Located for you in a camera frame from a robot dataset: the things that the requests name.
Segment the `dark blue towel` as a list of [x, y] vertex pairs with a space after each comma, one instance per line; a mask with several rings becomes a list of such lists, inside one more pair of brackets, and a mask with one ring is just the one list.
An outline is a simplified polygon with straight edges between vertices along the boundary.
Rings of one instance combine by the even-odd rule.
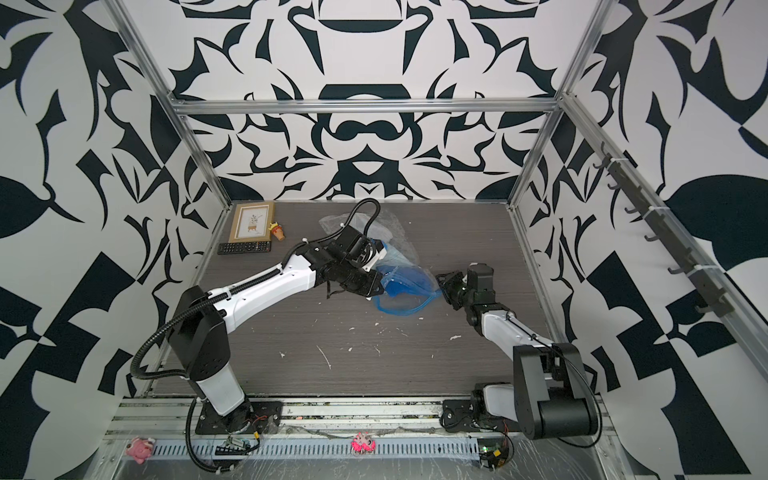
[[378, 271], [388, 298], [426, 302], [439, 294], [433, 275], [419, 266], [384, 265]]

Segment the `clear plastic vacuum bag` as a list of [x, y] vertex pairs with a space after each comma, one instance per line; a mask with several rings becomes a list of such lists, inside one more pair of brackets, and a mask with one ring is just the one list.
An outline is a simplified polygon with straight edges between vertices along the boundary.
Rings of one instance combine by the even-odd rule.
[[[326, 235], [321, 237], [318, 241], [322, 241], [328, 238], [333, 238], [338, 234], [338, 232], [343, 227], [351, 226], [356, 230], [358, 230], [359, 232], [363, 233], [365, 236], [371, 239], [381, 240], [384, 243], [386, 247], [386, 255], [381, 260], [379, 260], [374, 266], [374, 268], [377, 271], [380, 267], [384, 265], [419, 266], [413, 261], [411, 257], [405, 255], [402, 252], [400, 247], [403, 245], [403, 243], [395, 235], [395, 229], [392, 226], [388, 226], [378, 221], [378, 216], [380, 215], [380, 213], [381, 213], [381, 205], [378, 201], [371, 198], [364, 199], [358, 202], [353, 207], [352, 211], [349, 214], [347, 214], [347, 216], [344, 218], [342, 217], [323, 218], [321, 220], [321, 226], [326, 231]], [[421, 267], [421, 268], [431, 273], [428, 269], [424, 267]], [[326, 284], [327, 284], [327, 294], [329, 296], [340, 294], [342, 292], [349, 293], [349, 292], [343, 291], [338, 283], [331, 282]], [[383, 294], [379, 296], [371, 297], [368, 299], [371, 299], [374, 302], [375, 307], [379, 311], [385, 314], [394, 315], [394, 316], [409, 316], [423, 310], [429, 303], [436, 300], [439, 295], [440, 295], [440, 290], [438, 295], [436, 295], [432, 299], [428, 299], [426, 302], [418, 302], [414, 300], [398, 301], [397, 299], [388, 298], [385, 295], [385, 289], [384, 289]]]

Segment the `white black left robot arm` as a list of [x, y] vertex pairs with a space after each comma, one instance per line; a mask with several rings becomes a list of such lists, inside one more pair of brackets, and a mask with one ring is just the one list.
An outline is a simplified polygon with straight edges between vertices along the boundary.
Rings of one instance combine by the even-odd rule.
[[219, 416], [244, 409], [248, 400], [230, 365], [229, 335], [262, 311], [319, 285], [336, 283], [364, 298], [383, 294], [383, 275], [375, 265], [386, 253], [383, 241], [347, 226], [333, 238], [296, 245], [281, 263], [243, 281], [208, 292], [188, 289], [177, 312], [190, 316], [167, 334], [180, 376]]

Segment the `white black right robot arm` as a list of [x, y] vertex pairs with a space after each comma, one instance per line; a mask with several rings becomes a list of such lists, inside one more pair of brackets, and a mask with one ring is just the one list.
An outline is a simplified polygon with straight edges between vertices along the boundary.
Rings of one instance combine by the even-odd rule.
[[446, 302], [465, 312], [467, 323], [511, 360], [513, 370], [510, 383], [478, 384], [463, 413], [446, 406], [443, 428], [499, 431], [511, 424], [530, 440], [557, 439], [579, 448], [573, 439], [591, 436], [584, 446], [594, 446], [603, 420], [579, 350], [524, 325], [497, 300], [494, 270], [484, 263], [441, 274], [437, 282]]

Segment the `ice cream cone toy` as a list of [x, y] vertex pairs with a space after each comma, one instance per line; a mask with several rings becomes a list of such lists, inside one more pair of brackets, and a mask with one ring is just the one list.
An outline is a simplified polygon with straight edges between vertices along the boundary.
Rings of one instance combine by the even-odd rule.
[[285, 240], [284, 229], [279, 223], [272, 222], [269, 226], [269, 230], [271, 235], [278, 241], [282, 242]]

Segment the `black tv remote control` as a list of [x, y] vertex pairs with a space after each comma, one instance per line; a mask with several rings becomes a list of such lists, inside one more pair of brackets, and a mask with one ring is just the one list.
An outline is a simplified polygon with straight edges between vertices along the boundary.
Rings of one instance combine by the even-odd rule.
[[241, 255], [269, 253], [271, 241], [224, 242], [218, 245], [218, 255]]

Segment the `black electronics box with led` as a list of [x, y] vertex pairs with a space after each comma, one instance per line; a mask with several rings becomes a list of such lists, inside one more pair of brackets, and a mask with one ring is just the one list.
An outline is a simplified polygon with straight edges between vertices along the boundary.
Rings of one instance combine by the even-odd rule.
[[488, 470], [497, 470], [506, 465], [515, 455], [515, 446], [509, 440], [479, 444], [479, 465]]

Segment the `small green circuit board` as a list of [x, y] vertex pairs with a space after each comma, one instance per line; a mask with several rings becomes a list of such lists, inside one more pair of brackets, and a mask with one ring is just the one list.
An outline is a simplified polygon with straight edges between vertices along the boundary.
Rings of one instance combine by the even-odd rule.
[[254, 442], [251, 442], [246, 439], [239, 439], [234, 437], [228, 437], [223, 445], [227, 451], [236, 454], [248, 454], [258, 449], [259, 446], [260, 441], [258, 439], [256, 439]]

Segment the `wooden picture frame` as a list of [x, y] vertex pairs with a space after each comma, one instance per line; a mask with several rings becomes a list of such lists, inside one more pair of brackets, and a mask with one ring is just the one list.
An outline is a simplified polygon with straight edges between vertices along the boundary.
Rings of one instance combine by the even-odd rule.
[[235, 206], [228, 241], [230, 243], [271, 240], [274, 219], [273, 201], [239, 203]]

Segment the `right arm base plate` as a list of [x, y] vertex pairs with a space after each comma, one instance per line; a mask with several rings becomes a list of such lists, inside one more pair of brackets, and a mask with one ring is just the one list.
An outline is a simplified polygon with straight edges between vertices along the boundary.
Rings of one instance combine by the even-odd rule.
[[500, 421], [491, 416], [483, 402], [475, 397], [464, 400], [444, 400], [439, 417], [441, 427], [449, 433], [498, 431]]

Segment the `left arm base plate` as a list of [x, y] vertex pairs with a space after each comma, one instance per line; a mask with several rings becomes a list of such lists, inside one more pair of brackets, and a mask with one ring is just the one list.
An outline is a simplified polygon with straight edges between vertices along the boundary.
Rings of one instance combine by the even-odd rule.
[[262, 434], [279, 427], [282, 408], [280, 401], [246, 399], [229, 414], [220, 415], [205, 401], [194, 432], [197, 435]]

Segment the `magenta toy on rail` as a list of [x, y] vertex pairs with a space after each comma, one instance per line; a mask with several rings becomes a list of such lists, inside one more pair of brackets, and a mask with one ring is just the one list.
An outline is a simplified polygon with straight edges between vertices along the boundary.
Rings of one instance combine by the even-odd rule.
[[356, 454], [373, 453], [376, 450], [376, 441], [368, 433], [359, 432], [352, 438], [351, 447]]

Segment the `black wall hook rack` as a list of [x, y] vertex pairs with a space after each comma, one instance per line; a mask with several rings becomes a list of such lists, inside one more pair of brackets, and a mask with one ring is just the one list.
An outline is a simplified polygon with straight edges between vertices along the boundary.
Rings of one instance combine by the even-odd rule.
[[605, 170], [614, 180], [612, 190], [621, 191], [631, 206], [625, 210], [636, 215], [651, 229], [645, 237], [648, 242], [661, 243], [675, 265], [668, 269], [672, 275], [685, 275], [705, 302], [701, 313], [713, 313], [720, 318], [735, 311], [728, 298], [728, 287], [720, 268], [701, 251], [682, 223], [655, 193], [627, 158], [618, 158], [607, 152], [596, 166]]

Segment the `pink toy on rail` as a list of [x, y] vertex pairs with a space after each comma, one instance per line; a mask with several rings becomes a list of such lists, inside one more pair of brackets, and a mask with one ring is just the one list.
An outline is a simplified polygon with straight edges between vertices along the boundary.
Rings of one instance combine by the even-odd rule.
[[154, 452], [154, 438], [134, 437], [126, 446], [124, 454], [141, 465], [149, 460]]

